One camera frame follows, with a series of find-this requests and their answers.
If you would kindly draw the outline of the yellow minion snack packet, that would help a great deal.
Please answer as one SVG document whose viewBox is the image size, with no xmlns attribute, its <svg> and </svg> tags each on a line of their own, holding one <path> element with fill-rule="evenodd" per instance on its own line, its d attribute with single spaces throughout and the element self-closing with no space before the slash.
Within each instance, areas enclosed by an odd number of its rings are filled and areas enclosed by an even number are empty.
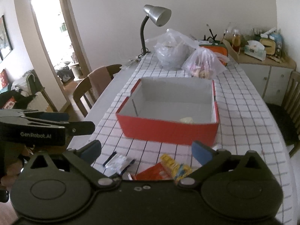
<svg viewBox="0 0 300 225">
<path fill-rule="evenodd" d="M 193 172 L 190 166 L 184 163 L 178 163 L 167 154 L 163 154 L 160 157 L 160 161 L 164 169 L 175 181 L 179 181 Z"/>
</svg>

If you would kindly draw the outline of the clear silver snack packet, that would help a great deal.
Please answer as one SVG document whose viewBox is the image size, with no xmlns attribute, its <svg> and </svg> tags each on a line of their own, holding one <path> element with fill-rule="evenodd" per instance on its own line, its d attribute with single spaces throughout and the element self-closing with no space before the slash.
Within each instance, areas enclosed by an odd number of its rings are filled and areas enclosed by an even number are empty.
<svg viewBox="0 0 300 225">
<path fill-rule="evenodd" d="M 103 167 L 112 170 L 119 175 L 123 175 L 123 173 L 134 163 L 135 159 L 114 151 L 103 163 Z"/>
</svg>

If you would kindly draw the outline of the red snack packet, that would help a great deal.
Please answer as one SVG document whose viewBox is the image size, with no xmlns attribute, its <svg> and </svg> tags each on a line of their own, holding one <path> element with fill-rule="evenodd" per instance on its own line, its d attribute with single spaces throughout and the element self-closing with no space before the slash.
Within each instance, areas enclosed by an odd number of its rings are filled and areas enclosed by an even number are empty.
<svg viewBox="0 0 300 225">
<path fill-rule="evenodd" d="M 158 180 L 172 180 L 173 177 L 169 172 L 164 168 L 161 163 L 140 172 L 139 174 L 133 177 L 134 180 L 139 181 L 158 181 Z"/>
</svg>

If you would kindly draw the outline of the sofa with cushions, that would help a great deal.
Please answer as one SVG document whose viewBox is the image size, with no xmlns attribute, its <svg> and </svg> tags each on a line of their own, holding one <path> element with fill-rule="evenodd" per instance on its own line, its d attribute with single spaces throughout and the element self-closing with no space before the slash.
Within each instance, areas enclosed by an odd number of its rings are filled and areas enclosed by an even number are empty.
<svg viewBox="0 0 300 225">
<path fill-rule="evenodd" d="M 43 95 L 42 86 L 35 70 L 29 70 L 19 79 L 4 82 L 1 74 L 1 109 L 46 110 L 48 103 Z"/>
</svg>

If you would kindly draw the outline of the left wooden chair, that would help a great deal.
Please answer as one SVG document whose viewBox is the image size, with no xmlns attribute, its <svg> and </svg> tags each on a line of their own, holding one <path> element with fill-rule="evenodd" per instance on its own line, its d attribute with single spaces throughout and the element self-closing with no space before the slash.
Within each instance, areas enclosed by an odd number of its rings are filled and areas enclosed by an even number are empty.
<svg viewBox="0 0 300 225">
<path fill-rule="evenodd" d="M 84 98 L 87 106 L 91 109 L 93 104 L 114 79 L 114 75 L 120 72 L 121 67 L 121 64 L 99 67 L 89 73 L 88 76 L 76 86 L 73 92 L 73 100 L 84 117 L 87 116 L 88 112 L 81 98 Z"/>
</svg>

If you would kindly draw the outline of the wooden chair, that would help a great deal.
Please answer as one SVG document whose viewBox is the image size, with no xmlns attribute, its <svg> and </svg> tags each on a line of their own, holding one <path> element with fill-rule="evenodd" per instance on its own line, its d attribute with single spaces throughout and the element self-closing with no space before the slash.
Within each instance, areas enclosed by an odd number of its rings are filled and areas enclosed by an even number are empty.
<svg viewBox="0 0 300 225">
<path fill-rule="evenodd" d="M 299 151 L 299 98 L 299 72 L 293 71 L 281 106 L 267 104 L 286 146 L 292 146 L 290 157 Z"/>
<path fill-rule="evenodd" d="M 84 117 L 87 116 L 88 112 L 81 98 L 84 98 L 87 106 L 91 109 L 93 104 L 114 79 L 114 75 L 120 72 L 121 67 L 121 64 L 99 67 L 89 73 L 88 76 L 76 86 L 73 92 L 73 100 Z"/>
</svg>

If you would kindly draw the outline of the pale round snack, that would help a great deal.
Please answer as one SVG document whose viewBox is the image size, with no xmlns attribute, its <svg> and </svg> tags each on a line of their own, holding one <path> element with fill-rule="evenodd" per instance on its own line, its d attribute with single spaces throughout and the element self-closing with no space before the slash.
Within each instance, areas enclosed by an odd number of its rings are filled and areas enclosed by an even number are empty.
<svg viewBox="0 0 300 225">
<path fill-rule="evenodd" d="M 182 123 L 187 123 L 187 124 L 192 124 L 194 123 L 194 120 L 192 117 L 184 117 L 180 119 L 180 122 Z"/>
</svg>

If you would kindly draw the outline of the red cardboard box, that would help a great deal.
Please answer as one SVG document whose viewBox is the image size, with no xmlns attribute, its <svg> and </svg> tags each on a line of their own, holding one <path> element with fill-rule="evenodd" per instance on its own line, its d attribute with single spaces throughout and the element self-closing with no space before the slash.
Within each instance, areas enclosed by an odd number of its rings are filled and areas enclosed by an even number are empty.
<svg viewBox="0 0 300 225">
<path fill-rule="evenodd" d="M 201 78 L 140 78 L 116 112 L 126 137 L 191 145 L 215 143 L 220 118 L 215 83 Z M 194 123 L 180 122 L 192 117 Z"/>
</svg>

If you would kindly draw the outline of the right wooden chair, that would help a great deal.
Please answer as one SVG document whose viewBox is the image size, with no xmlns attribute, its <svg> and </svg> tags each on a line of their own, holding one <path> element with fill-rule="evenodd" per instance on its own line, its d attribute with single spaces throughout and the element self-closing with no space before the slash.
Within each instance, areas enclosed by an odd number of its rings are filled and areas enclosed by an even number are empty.
<svg viewBox="0 0 300 225">
<path fill-rule="evenodd" d="M 281 106 L 267 104 L 286 146 L 292 146 L 290 157 L 299 151 L 299 98 L 299 72 L 293 71 Z"/>
</svg>

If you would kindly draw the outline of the pink snack plastic bag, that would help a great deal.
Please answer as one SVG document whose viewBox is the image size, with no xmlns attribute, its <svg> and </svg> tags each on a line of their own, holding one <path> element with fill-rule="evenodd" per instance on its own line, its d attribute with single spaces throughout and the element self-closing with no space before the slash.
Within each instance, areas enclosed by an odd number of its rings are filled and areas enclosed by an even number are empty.
<svg viewBox="0 0 300 225">
<path fill-rule="evenodd" d="M 228 62 L 226 55 L 198 47 L 186 59 L 182 69 L 192 77 L 212 80 L 227 70 L 225 64 Z"/>
</svg>

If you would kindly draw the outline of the white corner cabinet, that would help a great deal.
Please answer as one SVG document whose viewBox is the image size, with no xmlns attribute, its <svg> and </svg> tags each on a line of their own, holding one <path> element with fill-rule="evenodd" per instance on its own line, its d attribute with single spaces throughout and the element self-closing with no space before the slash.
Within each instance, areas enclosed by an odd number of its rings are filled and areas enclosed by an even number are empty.
<svg viewBox="0 0 300 225">
<path fill-rule="evenodd" d="M 237 62 L 267 104 L 282 104 L 291 73 L 296 70 L 293 59 L 283 55 L 281 63 L 270 58 L 261 61 L 240 53 Z"/>
</svg>

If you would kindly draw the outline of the orange green box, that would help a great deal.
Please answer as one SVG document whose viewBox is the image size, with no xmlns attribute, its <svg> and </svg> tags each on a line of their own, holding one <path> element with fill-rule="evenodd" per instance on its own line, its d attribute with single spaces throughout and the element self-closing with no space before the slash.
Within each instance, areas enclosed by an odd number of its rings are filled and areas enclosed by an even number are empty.
<svg viewBox="0 0 300 225">
<path fill-rule="evenodd" d="M 229 53 L 224 44 L 200 44 L 199 46 L 211 50 L 217 56 L 218 60 L 220 60 L 224 66 L 227 66 Z"/>
</svg>

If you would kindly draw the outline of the clear plastic bag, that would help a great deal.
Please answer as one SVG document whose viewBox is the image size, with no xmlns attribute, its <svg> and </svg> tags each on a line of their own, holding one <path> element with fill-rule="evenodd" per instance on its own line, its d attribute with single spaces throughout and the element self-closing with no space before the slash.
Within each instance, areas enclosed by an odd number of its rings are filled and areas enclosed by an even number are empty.
<svg viewBox="0 0 300 225">
<path fill-rule="evenodd" d="M 154 44 L 159 65 L 165 70 L 180 70 L 192 50 L 199 47 L 196 40 L 170 28 L 145 42 Z"/>
</svg>

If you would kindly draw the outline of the amber liquid bottle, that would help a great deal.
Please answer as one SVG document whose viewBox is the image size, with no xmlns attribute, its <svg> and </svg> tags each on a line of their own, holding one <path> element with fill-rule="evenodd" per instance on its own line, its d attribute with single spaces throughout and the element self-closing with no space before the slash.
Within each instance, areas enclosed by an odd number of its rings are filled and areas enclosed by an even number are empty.
<svg viewBox="0 0 300 225">
<path fill-rule="evenodd" d="M 234 29 L 232 42 L 231 42 L 232 49 L 239 54 L 241 50 L 241 34 L 238 29 Z"/>
</svg>

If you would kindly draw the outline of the silver desk lamp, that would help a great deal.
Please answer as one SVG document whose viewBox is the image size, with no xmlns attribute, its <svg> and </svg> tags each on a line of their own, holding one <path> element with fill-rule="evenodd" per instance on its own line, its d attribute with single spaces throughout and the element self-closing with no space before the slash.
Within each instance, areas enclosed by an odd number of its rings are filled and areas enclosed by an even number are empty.
<svg viewBox="0 0 300 225">
<path fill-rule="evenodd" d="M 172 11 L 169 8 L 165 8 L 162 6 L 154 6 L 146 4 L 143 7 L 143 11 L 145 17 L 141 23 L 139 35 L 140 35 L 140 43 L 141 43 L 141 51 L 138 55 L 139 58 L 142 58 L 146 54 L 150 53 L 149 49 L 146 46 L 145 39 L 145 27 L 147 24 L 151 23 L 152 27 L 160 28 L 167 24 L 170 20 Z"/>
</svg>

